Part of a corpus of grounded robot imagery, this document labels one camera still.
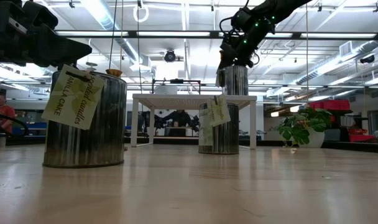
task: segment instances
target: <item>red object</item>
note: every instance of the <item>red object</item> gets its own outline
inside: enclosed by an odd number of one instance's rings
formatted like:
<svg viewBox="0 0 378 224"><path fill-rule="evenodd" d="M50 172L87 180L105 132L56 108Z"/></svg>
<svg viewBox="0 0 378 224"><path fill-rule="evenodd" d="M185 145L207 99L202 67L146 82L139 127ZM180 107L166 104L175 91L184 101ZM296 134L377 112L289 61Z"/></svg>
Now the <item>red object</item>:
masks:
<svg viewBox="0 0 378 224"><path fill-rule="evenodd" d="M349 100L325 100L309 104L313 109L350 110Z"/></svg>
<svg viewBox="0 0 378 224"><path fill-rule="evenodd" d="M371 139L375 139L374 136L366 136L363 134L350 134L349 141L350 142L360 142L360 141L368 141Z"/></svg>
<svg viewBox="0 0 378 224"><path fill-rule="evenodd" d="M8 105L0 106L0 114L15 118L15 110ZM5 122L7 122L7 119L0 118L0 125L3 125ZM12 133L12 125L6 127L5 130Z"/></svg>

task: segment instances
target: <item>table leg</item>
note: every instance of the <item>table leg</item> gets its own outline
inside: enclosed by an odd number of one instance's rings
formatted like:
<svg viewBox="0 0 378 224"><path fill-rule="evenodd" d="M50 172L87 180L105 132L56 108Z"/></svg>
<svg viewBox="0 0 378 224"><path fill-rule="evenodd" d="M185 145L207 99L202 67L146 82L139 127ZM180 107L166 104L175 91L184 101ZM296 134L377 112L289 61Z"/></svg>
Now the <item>table leg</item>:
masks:
<svg viewBox="0 0 378 224"><path fill-rule="evenodd" d="M137 147L139 100L132 102L131 147Z"/></svg>
<svg viewBox="0 0 378 224"><path fill-rule="evenodd" d="M250 102L250 149L257 147L257 102Z"/></svg>
<svg viewBox="0 0 378 224"><path fill-rule="evenodd" d="M154 106L150 108L149 143L153 144L153 140L154 140Z"/></svg>

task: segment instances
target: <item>person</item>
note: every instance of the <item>person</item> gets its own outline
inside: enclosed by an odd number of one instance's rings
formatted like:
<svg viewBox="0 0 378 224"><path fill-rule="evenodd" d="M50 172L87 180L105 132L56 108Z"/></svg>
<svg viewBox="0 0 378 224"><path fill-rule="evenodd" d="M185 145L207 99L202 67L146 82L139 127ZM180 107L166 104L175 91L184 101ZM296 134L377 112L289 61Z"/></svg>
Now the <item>person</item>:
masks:
<svg viewBox="0 0 378 224"><path fill-rule="evenodd" d="M0 93L0 114L8 116L10 118L15 118L15 110L8 106L5 93ZM12 133L12 121L0 118L0 125L9 133Z"/></svg>
<svg viewBox="0 0 378 224"><path fill-rule="evenodd" d="M163 121L170 119L172 119L173 127L186 127L190 123L190 116L185 110L176 110L164 117ZM186 133L186 129L170 129L168 136L185 137Z"/></svg>

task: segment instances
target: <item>wooden table surface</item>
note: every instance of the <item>wooden table surface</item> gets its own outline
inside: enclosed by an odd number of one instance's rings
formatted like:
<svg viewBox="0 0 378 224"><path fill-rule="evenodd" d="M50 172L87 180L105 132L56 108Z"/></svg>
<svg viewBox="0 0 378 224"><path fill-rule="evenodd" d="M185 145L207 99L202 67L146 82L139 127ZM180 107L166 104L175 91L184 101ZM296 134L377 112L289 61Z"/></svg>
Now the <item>wooden table surface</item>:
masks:
<svg viewBox="0 0 378 224"><path fill-rule="evenodd" d="M43 168L43 154L0 151L0 224L378 223L378 154L149 145L94 169Z"/></svg>

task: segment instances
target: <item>white pot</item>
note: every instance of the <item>white pot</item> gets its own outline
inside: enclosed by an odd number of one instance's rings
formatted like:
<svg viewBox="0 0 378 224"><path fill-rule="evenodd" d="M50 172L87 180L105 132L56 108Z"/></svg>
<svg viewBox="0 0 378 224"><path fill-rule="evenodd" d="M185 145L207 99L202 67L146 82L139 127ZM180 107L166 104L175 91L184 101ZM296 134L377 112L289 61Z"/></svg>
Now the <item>white pot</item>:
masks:
<svg viewBox="0 0 378 224"><path fill-rule="evenodd" d="M300 147L320 148L325 140L325 133L319 133L313 128L307 128L309 131L309 144L298 144Z"/></svg>

